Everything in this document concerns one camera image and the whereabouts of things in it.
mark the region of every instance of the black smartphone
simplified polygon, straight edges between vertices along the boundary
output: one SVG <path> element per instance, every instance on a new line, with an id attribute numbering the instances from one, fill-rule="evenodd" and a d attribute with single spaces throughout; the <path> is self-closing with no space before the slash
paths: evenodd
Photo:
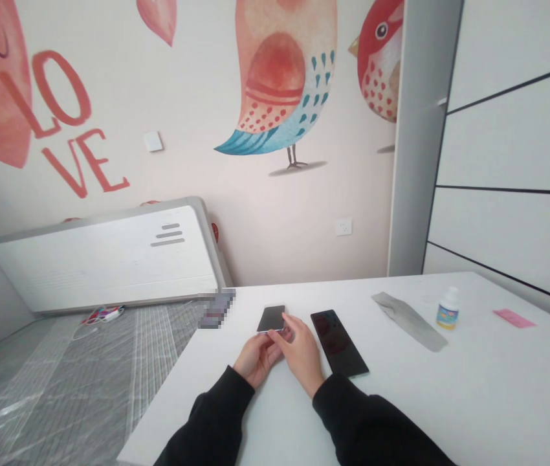
<path id="1" fill-rule="evenodd" d="M 354 377 L 370 372 L 333 309 L 310 317 L 333 373 Z"/>
<path id="2" fill-rule="evenodd" d="M 266 333 L 269 330 L 282 331 L 283 330 L 283 317 L 282 312 L 286 311 L 284 305 L 265 307 L 262 312 L 262 319 L 258 324 L 258 333 Z"/>

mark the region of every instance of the blue feathers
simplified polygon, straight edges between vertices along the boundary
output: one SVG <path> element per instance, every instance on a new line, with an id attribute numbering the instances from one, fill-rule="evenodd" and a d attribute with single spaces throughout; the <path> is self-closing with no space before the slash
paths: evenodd
<path id="1" fill-rule="evenodd" d="M 335 50 L 317 54 L 309 59 L 305 65 L 306 80 L 303 98 L 292 114 L 283 118 L 279 126 L 255 133 L 237 129 L 215 150 L 229 155 L 252 155 L 273 152 L 297 143 L 316 124 L 323 105 L 329 97 L 334 62 Z"/>

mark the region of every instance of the black sleeve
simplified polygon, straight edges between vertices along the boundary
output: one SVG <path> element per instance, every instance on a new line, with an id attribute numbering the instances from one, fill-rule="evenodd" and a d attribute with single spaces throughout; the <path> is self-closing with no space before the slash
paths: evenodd
<path id="1" fill-rule="evenodd" d="M 189 420 L 170 439 L 155 466 L 233 466 L 243 437 L 243 414 L 254 393 L 228 366 L 217 383 L 197 397 Z"/>
<path id="2" fill-rule="evenodd" d="M 342 466 L 454 466 L 398 408 L 380 396 L 366 395 L 343 375 L 332 375 L 321 385 L 313 406 Z"/>

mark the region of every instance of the gray cloth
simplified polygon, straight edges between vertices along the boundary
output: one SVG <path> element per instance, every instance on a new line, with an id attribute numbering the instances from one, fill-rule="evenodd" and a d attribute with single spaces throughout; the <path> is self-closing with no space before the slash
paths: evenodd
<path id="1" fill-rule="evenodd" d="M 387 293 L 375 294 L 372 299 L 402 330 L 430 351 L 437 353 L 448 344 L 448 341 L 406 302 Z"/>

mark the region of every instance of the pink card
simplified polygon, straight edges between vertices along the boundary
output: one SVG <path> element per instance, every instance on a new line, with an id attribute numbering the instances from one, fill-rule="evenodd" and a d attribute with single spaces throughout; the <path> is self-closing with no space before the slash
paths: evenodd
<path id="1" fill-rule="evenodd" d="M 534 322 L 530 322 L 525 317 L 521 317 L 519 314 L 511 311 L 510 309 L 502 309 L 501 311 L 493 312 L 496 313 L 498 316 L 506 319 L 517 328 L 536 327 L 536 324 Z"/>

